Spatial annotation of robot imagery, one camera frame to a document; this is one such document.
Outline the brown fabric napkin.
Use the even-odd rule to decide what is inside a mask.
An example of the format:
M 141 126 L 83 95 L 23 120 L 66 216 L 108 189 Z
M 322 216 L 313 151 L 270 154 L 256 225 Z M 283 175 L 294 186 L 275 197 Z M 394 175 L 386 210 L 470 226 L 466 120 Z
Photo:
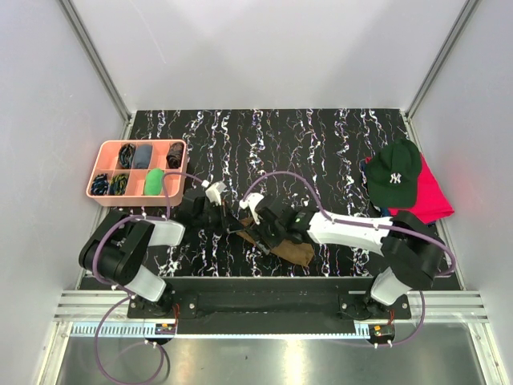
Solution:
M 255 245 L 263 254 L 272 254 L 294 265 L 301 265 L 303 267 L 307 267 L 313 260 L 314 249 L 310 244 L 294 244 L 289 240 L 283 240 L 278 246 L 270 249 L 263 241 L 257 241 L 254 236 L 250 234 L 250 227 L 253 225 L 252 218 L 241 219 L 240 223 L 244 228 L 236 232 L 236 234 Z

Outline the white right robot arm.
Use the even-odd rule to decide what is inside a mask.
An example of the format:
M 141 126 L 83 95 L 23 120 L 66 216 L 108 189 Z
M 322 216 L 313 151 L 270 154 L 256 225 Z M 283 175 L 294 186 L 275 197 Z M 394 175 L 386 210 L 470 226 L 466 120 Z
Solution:
M 320 209 L 294 209 L 276 204 L 272 196 L 251 192 L 240 201 L 251 214 L 248 234 L 265 253 L 283 241 L 294 245 L 342 245 L 383 257 L 386 268 L 364 297 L 368 315 L 381 318 L 411 290 L 428 290 L 438 275 L 443 243 L 415 215 L 351 217 Z

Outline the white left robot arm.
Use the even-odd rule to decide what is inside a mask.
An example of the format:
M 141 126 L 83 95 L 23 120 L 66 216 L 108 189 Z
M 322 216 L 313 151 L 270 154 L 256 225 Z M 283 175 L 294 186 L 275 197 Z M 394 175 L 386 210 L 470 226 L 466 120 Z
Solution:
M 116 285 L 145 299 L 145 308 L 157 318 L 173 307 L 171 289 L 143 265 L 147 249 L 178 246 L 190 232 L 211 230 L 237 233 L 244 226 L 223 202 L 225 184 L 204 182 L 189 189 L 171 219 L 109 212 L 79 254 L 79 265 L 103 283 Z

